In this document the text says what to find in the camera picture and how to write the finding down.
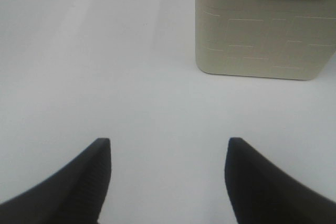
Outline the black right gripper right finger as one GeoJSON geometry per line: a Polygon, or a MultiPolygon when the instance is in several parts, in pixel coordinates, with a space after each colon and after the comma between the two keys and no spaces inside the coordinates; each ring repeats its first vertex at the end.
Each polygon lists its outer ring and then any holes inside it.
{"type": "Polygon", "coordinates": [[[224,180],[238,223],[335,223],[335,202],[283,172],[239,137],[228,141],[224,180]]]}

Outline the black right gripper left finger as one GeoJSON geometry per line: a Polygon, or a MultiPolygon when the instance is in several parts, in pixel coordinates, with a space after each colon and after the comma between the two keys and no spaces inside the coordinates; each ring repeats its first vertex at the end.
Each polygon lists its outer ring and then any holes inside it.
{"type": "Polygon", "coordinates": [[[1,204],[1,223],[98,223],[111,179],[111,143],[98,138],[62,169],[1,204]]]}

